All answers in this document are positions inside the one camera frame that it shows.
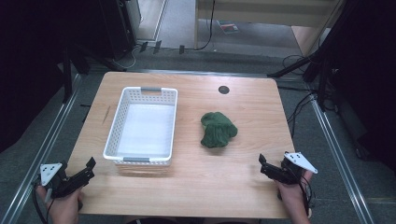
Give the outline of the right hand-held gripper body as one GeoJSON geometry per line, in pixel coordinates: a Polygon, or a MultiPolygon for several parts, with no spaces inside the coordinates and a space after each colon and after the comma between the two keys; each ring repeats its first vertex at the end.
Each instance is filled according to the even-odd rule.
{"type": "Polygon", "coordinates": [[[318,173],[318,169],[301,152],[285,152],[281,170],[284,176],[280,182],[288,185],[298,184],[303,171],[318,173]]]}

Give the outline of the red and green book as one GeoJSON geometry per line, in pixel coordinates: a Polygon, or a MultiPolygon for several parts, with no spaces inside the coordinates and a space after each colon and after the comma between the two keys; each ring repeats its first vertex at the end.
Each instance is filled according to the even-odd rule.
{"type": "Polygon", "coordinates": [[[238,27],[230,21],[218,21],[218,25],[222,32],[226,35],[236,34],[239,32],[238,27]]]}

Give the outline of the aluminium floor rail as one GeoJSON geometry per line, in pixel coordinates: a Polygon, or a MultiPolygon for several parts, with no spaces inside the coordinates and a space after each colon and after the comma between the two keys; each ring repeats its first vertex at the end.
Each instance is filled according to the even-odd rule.
{"type": "Polygon", "coordinates": [[[332,157],[335,161],[337,170],[344,182],[346,191],[351,201],[360,224],[375,224],[372,213],[361,192],[356,178],[352,174],[347,159],[340,147],[338,139],[332,129],[332,125],[325,112],[323,112],[316,100],[312,101],[312,107],[315,111],[318,123],[323,131],[326,141],[329,145],[332,157]]]}
{"type": "Polygon", "coordinates": [[[22,209],[29,200],[29,197],[35,192],[32,183],[36,180],[40,165],[46,162],[53,149],[59,133],[64,126],[74,102],[76,101],[82,82],[83,76],[81,74],[76,74],[73,76],[73,90],[71,96],[65,103],[60,105],[56,117],[51,123],[44,140],[35,152],[35,155],[32,157],[31,163],[27,166],[27,170],[23,179],[16,187],[15,194],[13,195],[12,201],[5,209],[4,216],[0,217],[0,224],[16,224],[19,216],[21,215],[22,209]]]}

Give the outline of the white plastic basket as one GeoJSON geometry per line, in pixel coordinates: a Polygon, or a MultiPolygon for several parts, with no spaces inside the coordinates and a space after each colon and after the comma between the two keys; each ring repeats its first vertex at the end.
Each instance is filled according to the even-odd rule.
{"type": "Polygon", "coordinates": [[[169,166],[178,91],[126,87],[106,140],[103,156],[116,164],[169,166]]]}

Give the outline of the black tripod stand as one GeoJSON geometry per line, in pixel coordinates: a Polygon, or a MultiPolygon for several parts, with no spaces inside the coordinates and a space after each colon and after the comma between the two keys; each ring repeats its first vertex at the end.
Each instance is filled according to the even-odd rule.
{"type": "Polygon", "coordinates": [[[329,52],[332,47],[332,42],[334,40],[334,35],[336,31],[332,28],[324,38],[320,37],[318,42],[318,48],[308,56],[303,57],[298,60],[296,63],[293,63],[285,68],[274,72],[273,74],[269,74],[268,77],[279,78],[283,77],[288,73],[293,72],[296,69],[299,69],[305,65],[307,65],[306,69],[303,72],[303,80],[304,82],[312,82],[316,77],[319,77],[318,84],[318,106],[324,111],[325,110],[325,82],[327,79],[327,75],[330,72],[330,63],[329,63],[329,52]]]}

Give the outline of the black metal stand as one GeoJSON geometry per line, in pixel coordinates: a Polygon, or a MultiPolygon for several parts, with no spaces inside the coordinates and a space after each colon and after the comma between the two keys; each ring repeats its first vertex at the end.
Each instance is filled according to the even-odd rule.
{"type": "Polygon", "coordinates": [[[87,61],[84,56],[88,55],[93,58],[95,61],[99,62],[101,65],[104,65],[111,71],[123,72],[125,68],[122,68],[120,65],[115,65],[107,61],[104,57],[99,56],[94,53],[92,50],[87,49],[79,44],[75,43],[66,43],[63,47],[63,78],[64,78],[64,98],[63,103],[65,104],[73,93],[72,87],[72,78],[71,78],[71,64],[73,64],[78,71],[83,74],[89,72],[90,67],[88,66],[87,61]]]}

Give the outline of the light wooden furniture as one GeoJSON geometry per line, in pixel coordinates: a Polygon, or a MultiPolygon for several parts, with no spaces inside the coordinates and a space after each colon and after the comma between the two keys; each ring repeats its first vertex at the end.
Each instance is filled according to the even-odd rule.
{"type": "Polygon", "coordinates": [[[198,20],[244,21],[288,25],[301,53],[310,54],[323,32],[338,19],[346,0],[195,0],[194,46],[198,20]]]}

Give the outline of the green cloth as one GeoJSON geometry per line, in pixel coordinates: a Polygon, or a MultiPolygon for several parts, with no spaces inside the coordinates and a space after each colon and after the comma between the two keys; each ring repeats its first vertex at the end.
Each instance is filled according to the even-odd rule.
{"type": "Polygon", "coordinates": [[[236,126],[220,112],[208,112],[201,117],[204,136],[201,144],[208,148],[226,147],[238,134],[236,126]]]}

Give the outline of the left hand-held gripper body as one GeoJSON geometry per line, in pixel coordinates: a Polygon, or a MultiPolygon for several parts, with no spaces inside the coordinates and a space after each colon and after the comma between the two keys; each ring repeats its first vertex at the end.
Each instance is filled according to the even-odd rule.
{"type": "Polygon", "coordinates": [[[63,198],[80,188],[74,177],[67,176],[65,161],[41,164],[39,182],[47,191],[46,199],[63,198]]]}

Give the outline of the black curtain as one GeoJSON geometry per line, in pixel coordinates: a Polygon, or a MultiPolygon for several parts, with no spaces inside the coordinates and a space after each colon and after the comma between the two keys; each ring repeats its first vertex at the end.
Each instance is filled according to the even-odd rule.
{"type": "Polygon", "coordinates": [[[0,153],[69,84],[64,58],[89,71],[77,43],[91,12],[91,0],[0,0],[0,153]]]}
{"type": "Polygon", "coordinates": [[[354,5],[333,41],[330,82],[364,159],[396,174],[396,0],[354,5]]]}

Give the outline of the person's left hand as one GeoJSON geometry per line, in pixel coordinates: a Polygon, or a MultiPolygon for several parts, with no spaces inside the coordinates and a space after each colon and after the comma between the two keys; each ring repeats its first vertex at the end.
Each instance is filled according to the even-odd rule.
{"type": "Polygon", "coordinates": [[[83,199],[82,188],[75,190],[66,197],[46,202],[47,190],[38,186],[36,193],[44,202],[52,224],[78,224],[78,203],[83,199]]]}

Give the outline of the person's right hand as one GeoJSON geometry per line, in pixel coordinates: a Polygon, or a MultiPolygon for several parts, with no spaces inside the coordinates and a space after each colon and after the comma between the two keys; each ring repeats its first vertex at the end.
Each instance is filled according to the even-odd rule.
{"type": "Polygon", "coordinates": [[[282,202],[285,205],[288,215],[307,215],[304,207],[303,190],[300,188],[300,185],[287,185],[278,181],[275,181],[275,183],[280,191],[282,202]]]}

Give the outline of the black computer case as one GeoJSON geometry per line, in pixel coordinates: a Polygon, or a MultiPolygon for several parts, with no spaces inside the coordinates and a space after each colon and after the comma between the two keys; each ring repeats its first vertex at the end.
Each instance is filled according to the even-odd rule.
{"type": "Polygon", "coordinates": [[[112,58],[121,59],[135,45],[134,29],[128,7],[130,0],[99,0],[112,58]]]}

